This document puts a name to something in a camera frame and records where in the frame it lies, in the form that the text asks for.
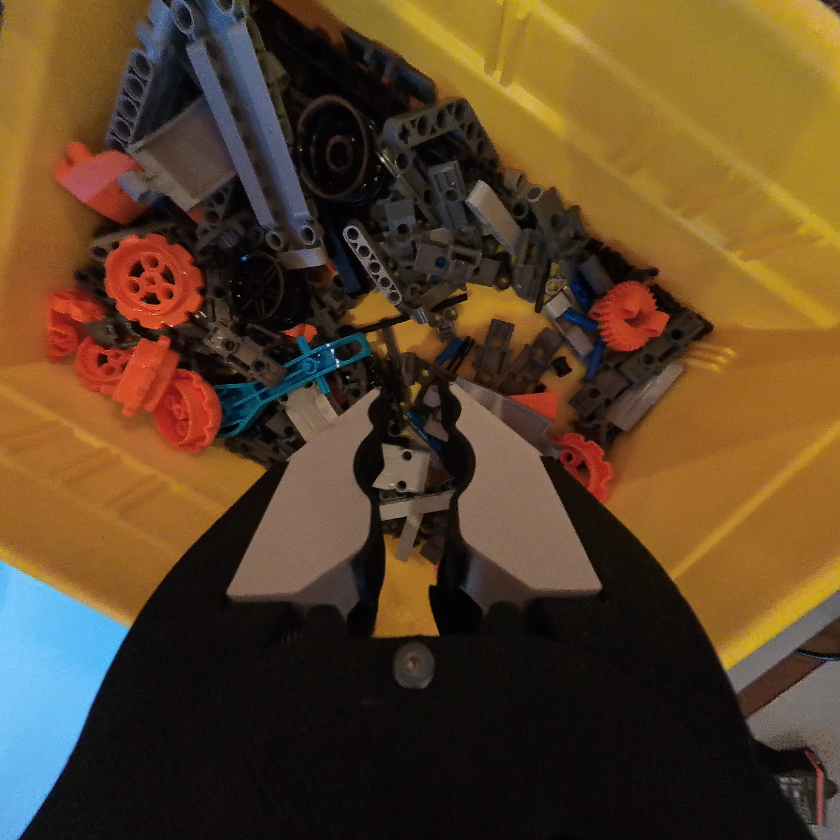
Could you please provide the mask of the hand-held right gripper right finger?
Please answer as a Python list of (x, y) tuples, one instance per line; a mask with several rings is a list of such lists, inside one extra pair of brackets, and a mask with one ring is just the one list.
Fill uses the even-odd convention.
[(598, 595), (602, 582), (560, 498), (544, 447), (460, 384), (441, 396), (455, 480), (440, 561), (440, 623), (477, 624), (499, 603)]

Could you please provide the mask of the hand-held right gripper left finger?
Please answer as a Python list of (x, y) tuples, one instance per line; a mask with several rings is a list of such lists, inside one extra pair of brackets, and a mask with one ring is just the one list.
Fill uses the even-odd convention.
[(290, 457), (227, 588), (233, 602), (284, 602), (300, 613), (335, 607), (352, 634), (371, 634), (385, 573), (372, 479), (358, 455), (381, 456), (370, 390)]

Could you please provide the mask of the small light grey block piece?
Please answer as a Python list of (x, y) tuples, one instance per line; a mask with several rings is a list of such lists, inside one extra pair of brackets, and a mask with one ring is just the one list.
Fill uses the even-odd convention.
[(377, 490), (423, 494), (431, 463), (430, 454), (395, 444), (382, 444), (383, 469), (373, 482)]

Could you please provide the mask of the pile of building block parts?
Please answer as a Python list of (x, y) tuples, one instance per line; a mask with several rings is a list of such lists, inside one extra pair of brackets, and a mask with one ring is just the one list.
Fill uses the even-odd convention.
[[(189, 454), (215, 438), (271, 468), (286, 464), (372, 389), (390, 397), (384, 444), (430, 454), (423, 494), (376, 490), (397, 557), (417, 542), (438, 565), (454, 478), (439, 388), (473, 353), (477, 401), (609, 499), (608, 452), (683, 371), (686, 347), (712, 330), (594, 240), (577, 206), (525, 173), (502, 170), (476, 112), (346, 28), (333, 45), (278, 8), (249, 13), (285, 70), (292, 160), (329, 260), (288, 269), (267, 244), (237, 178), (188, 212), (141, 205), (119, 183), (138, 172), (107, 145), (69, 143), (56, 182), (107, 220), (76, 285), (45, 299), (47, 354), (71, 358), (79, 383), (154, 415)], [(374, 125), (385, 185), (363, 205), (324, 202), (298, 172), (296, 127), (312, 99), (336, 95)], [(217, 438), (216, 385), (278, 385), (300, 354), (363, 333), (371, 355), (269, 404), (242, 434)]]

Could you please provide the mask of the yellow plastic bin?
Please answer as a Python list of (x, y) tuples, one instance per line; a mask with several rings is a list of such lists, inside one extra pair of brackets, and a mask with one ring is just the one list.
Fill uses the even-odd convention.
[[(818, 2), (284, 2), (477, 111), (503, 163), (710, 320), (612, 452), (610, 509), (730, 670), (838, 592), (838, 17)], [(149, 2), (6, 2), (2, 560), (131, 622), (259, 477), (177, 452), (46, 355), (98, 220), (62, 189), (103, 141)]]

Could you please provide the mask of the teal paddle piece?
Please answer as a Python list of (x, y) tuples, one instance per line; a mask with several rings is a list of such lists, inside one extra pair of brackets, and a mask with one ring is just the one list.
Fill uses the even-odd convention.
[(299, 356), (287, 364), (278, 385), (268, 387), (257, 381), (216, 385), (214, 390), (222, 408), (217, 438), (230, 438), (249, 429), (266, 407), (305, 385), (316, 383), (321, 394), (329, 392), (327, 376), (371, 355), (371, 346), (362, 332), (312, 348), (297, 339)]

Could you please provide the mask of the small black battery pack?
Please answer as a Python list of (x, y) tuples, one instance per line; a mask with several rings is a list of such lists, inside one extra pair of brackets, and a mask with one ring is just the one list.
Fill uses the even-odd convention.
[(825, 826), (828, 803), (838, 793), (838, 785), (822, 762), (809, 748), (771, 753), (771, 773), (784, 797), (806, 824)]

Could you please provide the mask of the black rubber tyre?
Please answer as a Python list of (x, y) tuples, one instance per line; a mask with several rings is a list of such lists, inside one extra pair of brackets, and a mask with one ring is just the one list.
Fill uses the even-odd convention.
[(384, 188), (374, 125), (339, 96), (317, 97), (303, 109), (296, 127), (296, 153), (301, 180), (324, 202), (363, 205)]

